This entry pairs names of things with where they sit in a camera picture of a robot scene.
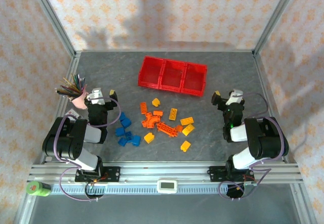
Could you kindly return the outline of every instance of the digital thermometer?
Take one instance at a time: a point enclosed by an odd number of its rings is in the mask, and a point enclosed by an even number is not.
[[[178,192],[178,182],[176,180],[159,180],[157,181],[157,192],[175,194]]]

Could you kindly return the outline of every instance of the red storage bin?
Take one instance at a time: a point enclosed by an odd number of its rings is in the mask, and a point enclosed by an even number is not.
[[[159,89],[180,93],[185,69],[185,62],[165,60]]]
[[[206,75],[206,65],[187,63],[187,70],[181,92],[184,94],[202,96],[206,86]]]
[[[164,64],[164,59],[145,56],[142,68],[138,75],[138,86],[158,89],[161,81],[160,75],[162,75]]]
[[[138,86],[195,96],[204,95],[207,65],[146,56]]]

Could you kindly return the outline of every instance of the orange lego brick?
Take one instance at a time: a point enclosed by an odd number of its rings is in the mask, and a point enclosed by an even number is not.
[[[149,120],[152,117],[152,113],[148,112],[145,114],[146,120]]]
[[[177,127],[175,129],[177,132],[181,132],[183,130],[183,126],[177,125]]]
[[[154,124],[160,122],[160,116],[154,115],[147,122],[147,128],[154,128]]]
[[[147,106],[146,106],[146,102],[142,102],[140,104],[140,108],[141,108],[141,114],[146,114],[147,113]]]
[[[159,122],[157,124],[157,130],[168,134],[170,137],[178,136],[178,132],[176,131],[176,129],[164,124],[163,122]]]
[[[147,127],[147,120],[143,120],[142,125],[143,125],[143,127]]]
[[[162,116],[163,115],[163,111],[161,111],[161,110],[154,110],[153,111],[153,115]]]
[[[146,119],[142,121],[143,127],[147,127],[148,121],[152,117],[152,113],[151,112],[146,113],[145,117],[146,117]]]

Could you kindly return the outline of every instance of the lego brick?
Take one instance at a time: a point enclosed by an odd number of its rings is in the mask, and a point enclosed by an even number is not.
[[[133,146],[138,147],[140,145],[140,143],[141,143],[141,137],[133,136],[133,139],[132,139]]]
[[[124,147],[127,143],[127,140],[125,138],[120,138],[118,141],[118,144],[120,144],[122,147]]]
[[[147,122],[147,128],[154,128],[154,124],[160,122],[160,116],[154,115]]]
[[[125,135],[124,127],[117,128],[115,132],[117,137],[122,137],[123,135]]]
[[[123,121],[124,119],[126,119],[126,115],[125,115],[124,112],[122,112],[122,113],[120,114],[119,120],[120,120],[120,121]]]
[[[193,124],[193,118],[185,118],[185,119],[180,119],[181,125],[188,125],[188,124]]]
[[[142,126],[145,127],[145,128],[147,127],[147,120],[142,121]]]
[[[190,132],[192,132],[194,129],[194,126],[192,124],[189,124],[187,125],[187,127],[185,127],[183,130],[182,130],[182,133],[187,136],[189,135]]]
[[[170,137],[178,136],[178,132],[174,128],[164,124],[163,122],[157,124],[157,130],[168,134]]]
[[[146,106],[146,102],[142,102],[140,104],[140,108],[141,108],[141,114],[146,114],[147,113],[147,106]]]
[[[146,120],[148,121],[151,117],[152,117],[152,113],[148,112],[147,114],[145,114]]]
[[[153,99],[153,101],[152,101],[152,105],[158,107],[158,106],[160,105],[160,100],[157,99],[157,98]]]
[[[128,131],[125,133],[126,139],[128,142],[130,142],[133,139],[132,132]]]
[[[144,136],[144,140],[150,144],[154,140],[155,136],[150,132],[146,136]]]
[[[131,120],[128,118],[125,118],[123,121],[120,122],[124,128],[127,128],[132,124]]]
[[[173,108],[172,108],[172,109],[170,110],[169,120],[176,120],[177,112],[178,112],[177,109],[173,109]]]
[[[188,141],[184,141],[184,143],[182,143],[180,149],[181,149],[183,152],[186,152],[190,146],[191,146],[190,142],[188,142]]]
[[[154,110],[153,115],[163,116],[163,111],[162,110]]]
[[[183,126],[177,125],[177,127],[175,129],[177,132],[181,132],[183,130]]]

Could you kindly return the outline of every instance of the floral wall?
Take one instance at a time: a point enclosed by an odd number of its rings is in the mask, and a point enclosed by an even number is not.
[[[0,222],[13,223],[70,57],[37,0],[0,0]]]
[[[324,0],[291,0],[261,51],[272,104],[324,220]]]
[[[76,50],[251,50],[279,0],[50,0]]]

